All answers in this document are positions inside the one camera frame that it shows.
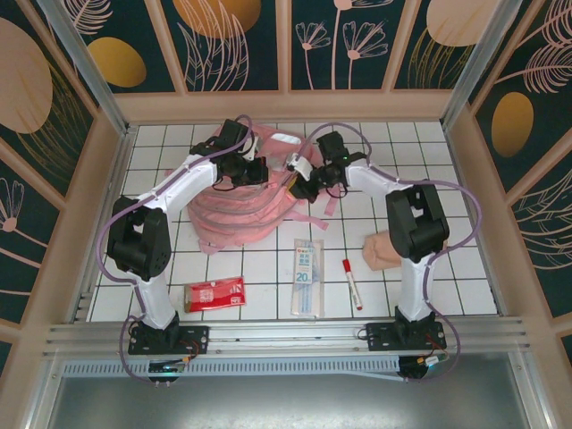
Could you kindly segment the red white marker pen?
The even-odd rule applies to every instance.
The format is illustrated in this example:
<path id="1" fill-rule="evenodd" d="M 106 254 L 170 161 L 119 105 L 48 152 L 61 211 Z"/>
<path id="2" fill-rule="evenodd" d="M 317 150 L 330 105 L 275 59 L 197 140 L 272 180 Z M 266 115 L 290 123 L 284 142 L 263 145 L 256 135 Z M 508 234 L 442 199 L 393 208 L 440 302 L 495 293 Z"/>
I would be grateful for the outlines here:
<path id="1" fill-rule="evenodd" d="M 350 261 L 348 259 L 344 259 L 342 261 L 343 268 L 348 280 L 349 289 L 352 297 L 352 301 L 357 311 L 361 311 L 363 309 L 362 300 L 359 295 L 358 287 L 356 285 L 356 281 L 354 275 L 351 270 Z"/>

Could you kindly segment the beige cloth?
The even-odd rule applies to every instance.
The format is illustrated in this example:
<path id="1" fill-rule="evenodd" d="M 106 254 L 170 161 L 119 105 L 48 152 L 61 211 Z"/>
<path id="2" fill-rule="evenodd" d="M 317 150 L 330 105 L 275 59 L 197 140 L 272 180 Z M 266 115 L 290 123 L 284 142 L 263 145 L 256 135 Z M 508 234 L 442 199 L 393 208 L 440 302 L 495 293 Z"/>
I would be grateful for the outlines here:
<path id="1" fill-rule="evenodd" d="M 375 272 L 401 266 L 401 256 L 392 246 L 388 231 L 368 235 L 362 255 L 367 266 Z"/>

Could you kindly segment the wall panel single flower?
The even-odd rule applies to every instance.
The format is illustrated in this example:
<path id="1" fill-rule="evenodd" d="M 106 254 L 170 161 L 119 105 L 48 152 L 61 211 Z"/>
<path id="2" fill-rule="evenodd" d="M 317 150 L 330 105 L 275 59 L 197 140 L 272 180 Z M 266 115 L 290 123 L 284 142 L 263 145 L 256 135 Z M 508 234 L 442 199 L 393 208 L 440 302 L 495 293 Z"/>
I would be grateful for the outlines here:
<path id="1" fill-rule="evenodd" d="M 48 268 L 60 209 L 0 143 L 0 322 L 22 325 Z"/>

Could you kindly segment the aluminium mounting rail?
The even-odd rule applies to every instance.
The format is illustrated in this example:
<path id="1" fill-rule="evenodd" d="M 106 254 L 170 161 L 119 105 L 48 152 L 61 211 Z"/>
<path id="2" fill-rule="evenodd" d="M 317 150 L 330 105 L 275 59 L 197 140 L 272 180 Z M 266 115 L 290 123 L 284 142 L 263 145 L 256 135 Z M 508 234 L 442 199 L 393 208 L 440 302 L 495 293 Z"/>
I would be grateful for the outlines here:
<path id="1" fill-rule="evenodd" d="M 527 350 L 531 341 L 518 317 L 453 316 L 463 353 Z M 364 355 L 359 339 L 367 319 L 275 322 L 206 322 L 207 355 L 219 358 L 269 358 Z M 60 324 L 49 328 L 44 357 L 117 358 L 120 323 Z"/>

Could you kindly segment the wall panel oval and fern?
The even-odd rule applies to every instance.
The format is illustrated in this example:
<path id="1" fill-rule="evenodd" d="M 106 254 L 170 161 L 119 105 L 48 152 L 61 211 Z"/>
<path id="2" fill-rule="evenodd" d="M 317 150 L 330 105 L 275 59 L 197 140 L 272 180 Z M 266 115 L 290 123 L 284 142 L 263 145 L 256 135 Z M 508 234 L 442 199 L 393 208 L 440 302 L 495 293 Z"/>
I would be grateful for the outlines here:
<path id="1" fill-rule="evenodd" d="M 572 128 L 572 0 L 544 0 L 475 118 L 506 191 Z"/>

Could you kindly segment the pink student backpack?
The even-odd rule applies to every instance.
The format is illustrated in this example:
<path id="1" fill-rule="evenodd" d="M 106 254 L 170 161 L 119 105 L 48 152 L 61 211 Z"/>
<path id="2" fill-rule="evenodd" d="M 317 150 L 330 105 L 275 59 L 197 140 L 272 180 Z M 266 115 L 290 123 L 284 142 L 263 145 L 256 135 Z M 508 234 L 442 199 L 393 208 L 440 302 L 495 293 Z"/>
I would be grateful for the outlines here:
<path id="1" fill-rule="evenodd" d="M 325 231 L 329 223 L 301 213 L 303 199 L 288 191 L 293 175 L 286 169 L 286 158 L 306 142 L 297 133 L 256 125 L 261 145 L 257 153 L 268 166 L 268 182 L 233 188 L 229 179 L 201 191 L 186 209 L 198 236 L 200 250 L 213 255 L 225 248 L 241 247 L 267 237 L 284 220 L 311 223 Z"/>

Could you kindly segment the clear ruler pack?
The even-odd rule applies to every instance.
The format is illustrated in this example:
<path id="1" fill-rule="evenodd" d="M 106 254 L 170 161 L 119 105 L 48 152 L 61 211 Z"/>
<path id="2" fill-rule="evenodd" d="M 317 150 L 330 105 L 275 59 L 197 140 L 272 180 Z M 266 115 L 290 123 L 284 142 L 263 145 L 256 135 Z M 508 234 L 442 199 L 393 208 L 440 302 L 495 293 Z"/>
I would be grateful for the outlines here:
<path id="1" fill-rule="evenodd" d="M 290 312 L 302 318 L 324 316 L 324 243 L 321 240 L 294 241 Z"/>

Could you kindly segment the wall panel large beige circle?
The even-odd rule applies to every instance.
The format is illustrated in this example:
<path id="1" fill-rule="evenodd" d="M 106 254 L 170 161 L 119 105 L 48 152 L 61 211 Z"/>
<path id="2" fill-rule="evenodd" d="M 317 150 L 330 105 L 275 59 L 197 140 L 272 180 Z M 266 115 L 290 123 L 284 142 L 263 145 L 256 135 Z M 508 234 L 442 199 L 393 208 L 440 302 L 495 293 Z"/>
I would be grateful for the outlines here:
<path id="1" fill-rule="evenodd" d="M 66 198 L 94 121 L 17 0 L 0 0 L 0 150 Z"/>

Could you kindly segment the grey metal sheet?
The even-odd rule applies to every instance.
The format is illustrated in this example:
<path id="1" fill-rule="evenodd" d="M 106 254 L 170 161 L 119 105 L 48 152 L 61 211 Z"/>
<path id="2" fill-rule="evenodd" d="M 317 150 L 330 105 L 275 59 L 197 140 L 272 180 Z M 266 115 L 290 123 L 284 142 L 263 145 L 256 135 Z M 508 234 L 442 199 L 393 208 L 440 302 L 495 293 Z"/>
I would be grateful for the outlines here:
<path id="1" fill-rule="evenodd" d="M 48 429 L 531 429 L 499 376 L 413 384 L 351 375 L 198 377 L 154 389 L 68 378 Z"/>

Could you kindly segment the red tissue packet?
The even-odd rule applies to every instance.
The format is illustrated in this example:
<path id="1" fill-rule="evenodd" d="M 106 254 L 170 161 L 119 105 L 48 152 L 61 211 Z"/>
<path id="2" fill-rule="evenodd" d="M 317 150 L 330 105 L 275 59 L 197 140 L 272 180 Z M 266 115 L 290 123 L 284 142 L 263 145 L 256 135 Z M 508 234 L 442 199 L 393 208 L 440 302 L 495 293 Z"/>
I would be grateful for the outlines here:
<path id="1" fill-rule="evenodd" d="M 187 284 L 183 297 L 185 313 L 243 306 L 246 304 L 244 279 L 239 276 Z"/>

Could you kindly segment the wall panel with yellow oval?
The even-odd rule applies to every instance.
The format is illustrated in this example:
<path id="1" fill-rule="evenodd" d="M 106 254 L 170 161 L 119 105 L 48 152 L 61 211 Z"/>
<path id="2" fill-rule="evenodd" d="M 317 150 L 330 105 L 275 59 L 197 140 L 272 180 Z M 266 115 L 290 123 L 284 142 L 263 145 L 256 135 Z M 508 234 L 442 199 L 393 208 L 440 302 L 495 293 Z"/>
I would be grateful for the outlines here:
<path id="1" fill-rule="evenodd" d="M 59 0 L 115 95 L 175 94 L 163 0 Z"/>

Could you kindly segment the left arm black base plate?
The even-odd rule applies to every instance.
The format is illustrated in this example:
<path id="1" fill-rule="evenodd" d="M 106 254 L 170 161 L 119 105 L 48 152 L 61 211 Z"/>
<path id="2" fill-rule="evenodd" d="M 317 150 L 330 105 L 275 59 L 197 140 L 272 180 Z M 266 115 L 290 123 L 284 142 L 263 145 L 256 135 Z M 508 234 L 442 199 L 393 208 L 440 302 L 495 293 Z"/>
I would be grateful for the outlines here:
<path id="1" fill-rule="evenodd" d="M 200 355 L 206 354 L 209 328 L 179 326 L 177 329 L 156 330 L 145 325 L 130 330 L 128 354 L 132 356 Z"/>

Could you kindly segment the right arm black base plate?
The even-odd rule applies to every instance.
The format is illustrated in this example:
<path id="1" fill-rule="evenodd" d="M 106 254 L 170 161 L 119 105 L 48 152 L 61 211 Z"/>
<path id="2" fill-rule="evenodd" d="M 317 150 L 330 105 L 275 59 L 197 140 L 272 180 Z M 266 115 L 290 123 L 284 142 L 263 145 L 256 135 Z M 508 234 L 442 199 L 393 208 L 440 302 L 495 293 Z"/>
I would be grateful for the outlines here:
<path id="1" fill-rule="evenodd" d="M 448 348 L 440 322 L 421 327 L 399 327 L 396 323 L 366 325 L 366 342 L 370 351 L 431 351 Z"/>

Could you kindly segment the wall panel beige circle feathers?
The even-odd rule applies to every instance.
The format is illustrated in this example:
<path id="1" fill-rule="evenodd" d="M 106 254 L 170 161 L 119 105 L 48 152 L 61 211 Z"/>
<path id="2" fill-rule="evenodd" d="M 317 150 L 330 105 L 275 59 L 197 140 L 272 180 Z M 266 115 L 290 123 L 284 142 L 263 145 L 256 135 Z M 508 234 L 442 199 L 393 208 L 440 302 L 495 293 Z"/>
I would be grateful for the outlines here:
<path id="1" fill-rule="evenodd" d="M 420 0 L 397 74 L 397 90 L 450 90 L 499 0 Z"/>

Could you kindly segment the wall panel orange circle leaves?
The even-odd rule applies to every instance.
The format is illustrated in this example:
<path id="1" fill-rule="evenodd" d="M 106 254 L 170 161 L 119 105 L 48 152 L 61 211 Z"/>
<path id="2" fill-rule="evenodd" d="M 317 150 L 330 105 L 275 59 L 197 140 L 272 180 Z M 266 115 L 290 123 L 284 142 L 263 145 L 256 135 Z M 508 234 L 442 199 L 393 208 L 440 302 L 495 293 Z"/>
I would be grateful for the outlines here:
<path id="1" fill-rule="evenodd" d="M 276 0 L 146 0 L 185 95 L 279 90 Z"/>

